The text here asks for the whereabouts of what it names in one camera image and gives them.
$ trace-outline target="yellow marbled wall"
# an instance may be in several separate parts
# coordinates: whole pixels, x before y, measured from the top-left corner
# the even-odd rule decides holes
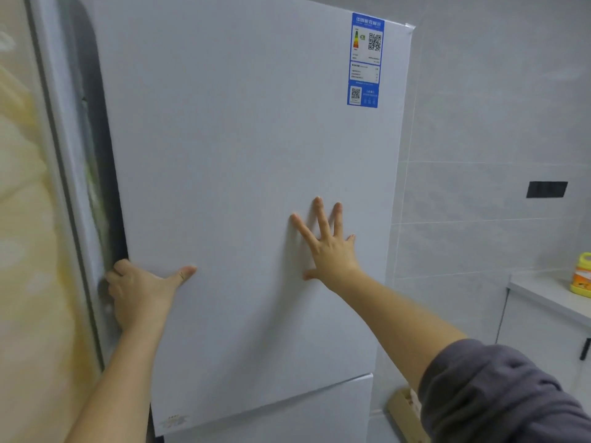
[[[29,34],[22,0],[0,0],[0,442],[57,443],[99,366],[42,153]]]

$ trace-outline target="hand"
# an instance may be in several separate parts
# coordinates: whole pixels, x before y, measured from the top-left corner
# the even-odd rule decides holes
[[[343,239],[343,205],[335,205],[335,234],[330,233],[330,224],[324,213],[324,203],[320,197],[314,199],[314,211],[320,226],[320,239],[317,239],[301,217],[292,214],[291,220],[310,246],[315,269],[304,272],[304,280],[318,279],[327,288],[341,295],[348,287],[352,277],[363,273],[355,257],[355,235]]]
[[[126,259],[117,261],[105,278],[109,294],[115,299],[119,325],[124,331],[138,325],[164,325],[174,294],[196,271],[197,268],[186,266],[168,278],[160,278]]]

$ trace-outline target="rolled-up sleeve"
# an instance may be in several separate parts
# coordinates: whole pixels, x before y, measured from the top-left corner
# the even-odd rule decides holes
[[[504,345],[449,345],[425,371],[418,397],[434,442],[591,442],[580,403]]]

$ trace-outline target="lower refrigerator door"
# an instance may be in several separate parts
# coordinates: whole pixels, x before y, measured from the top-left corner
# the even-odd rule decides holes
[[[362,443],[373,375],[165,436],[166,443]]]

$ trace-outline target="yellow bottle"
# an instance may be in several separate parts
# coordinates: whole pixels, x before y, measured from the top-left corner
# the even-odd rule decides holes
[[[574,271],[571,292],[591,298],[591,252],[581,253]]]

